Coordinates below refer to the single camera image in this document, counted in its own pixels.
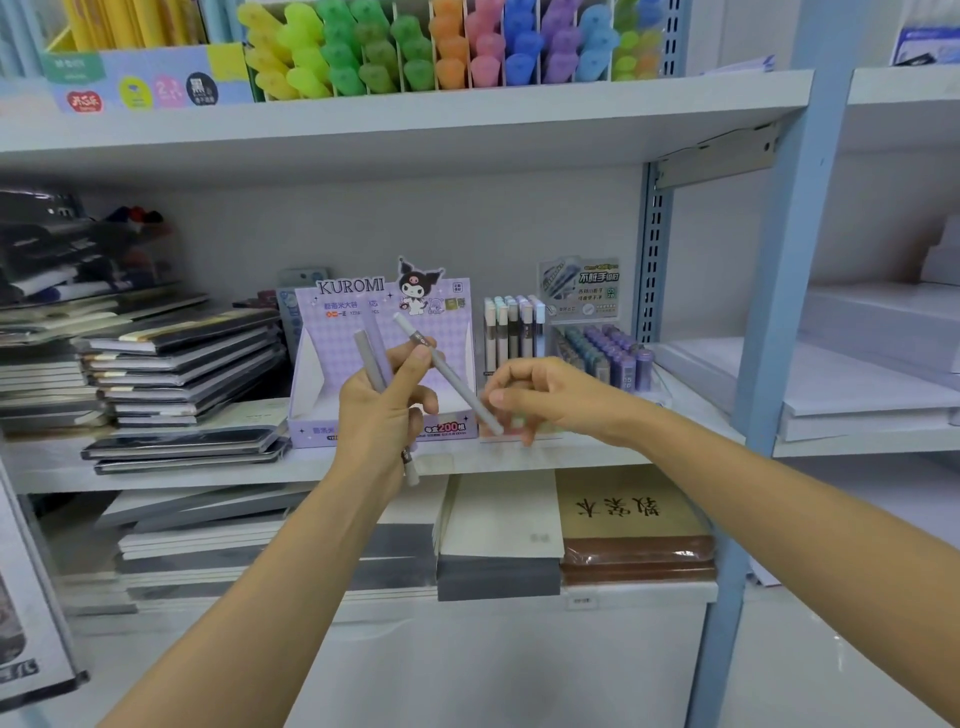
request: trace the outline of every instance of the forearm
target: forearm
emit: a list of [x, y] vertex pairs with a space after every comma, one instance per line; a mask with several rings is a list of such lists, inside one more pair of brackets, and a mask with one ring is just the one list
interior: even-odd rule
[[379, 517], [369, 487], [325, 478], [102, 728], [282, 726]]
[[840, 635], [960, 724], [960, 551], [639, 402], [632, 445]]

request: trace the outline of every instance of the book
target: book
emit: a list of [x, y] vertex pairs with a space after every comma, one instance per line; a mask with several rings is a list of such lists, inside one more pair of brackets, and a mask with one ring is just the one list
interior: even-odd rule
[[110, 328], [85, 341], [90, 349], [104, 352], [166, 354], [216, 336], [262, 328], [278, 319], [275, 310], [266, 308], [215, 309], [156, 319], [147, 328], [140, 324]]

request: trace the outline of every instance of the lead refill container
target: lead refill container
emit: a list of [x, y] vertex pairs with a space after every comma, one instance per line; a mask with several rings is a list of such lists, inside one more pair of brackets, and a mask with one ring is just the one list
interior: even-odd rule
[[637, 349], [634, 352], [636, 362], [635, 392], [649, 392], [653, 388], [654, 353], [649, 349]]

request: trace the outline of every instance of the grey pen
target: grey pen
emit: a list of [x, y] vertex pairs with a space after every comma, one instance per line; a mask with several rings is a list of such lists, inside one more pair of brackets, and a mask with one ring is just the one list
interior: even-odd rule
[[437, 350], [430, 346], [426, 337], [417, 331], [414, 325], [407, 321], [406, 316], [402, 313], [395, 313], [394, 321], [403, 329], [403, 333], [410, 337], [412, 342], [415, 344], [423, 344], [430, 350], [430, 358], [433, 359], [433, 366], [436, 367], [437, 371], [440, 372], [444, 379], [450, 382], [450, 386], [457, 390], [457, 394], [464, 398], [464, 401], [470, 405], [470, 409], [476, 412], [477, 417], [484, 421], [494, 435], [502, 435], [503, 425], [501, 425], [493, 416], [493, 413], [483, 405], [480, 398], [470, 391], [470, 388], [457, 376], [457, 373], [450, 369], [450, 365], [446, 363], [446, 359], [440, 356]]
[[[387, 388], [387, 383], [380, 372], [380, 365], [376, 363], [376, 357], [373, 355], [373, 347], [370, 345], [370, 337], [364, 328], [359, 328], [353, 333], [353, 341], [360, 350], [360, 358], [363, 359], [363, 368], [367, 373], [367, 379], [377, 392], [383, 392]], [[413, 455], [409, 448], [404, 448], [400, 454], [403, 460], [403, 475], [406, 478], [407, 485], [417, 485], [420, 483], [420, 474], [417, 473], [417, 467], [414, 465]]]

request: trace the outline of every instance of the kuromi display box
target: kuromi display box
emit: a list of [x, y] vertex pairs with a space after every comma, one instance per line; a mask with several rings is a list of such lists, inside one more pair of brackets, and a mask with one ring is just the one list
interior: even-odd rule
[[[397, 281], [382, 276], [320, 280], [298, 288], [303, 334], [297, 350], [288, 424], [294, 447], [337, 444], [340, 388], [363, 368], [353, 334], [363, 328], [360, 305], [368, 304], [387, 349], [407, 341], [394, 314], [403, 312], [467, 386], [476, 390], [469, 279], [445, 279], [443, 270], [422, 273], [400, 259]], [[431, 369], [423, 384], [437, 393], [440, 414], [427, 415], [419, 442], [477, 437], [476, 417], [446, 379]]]

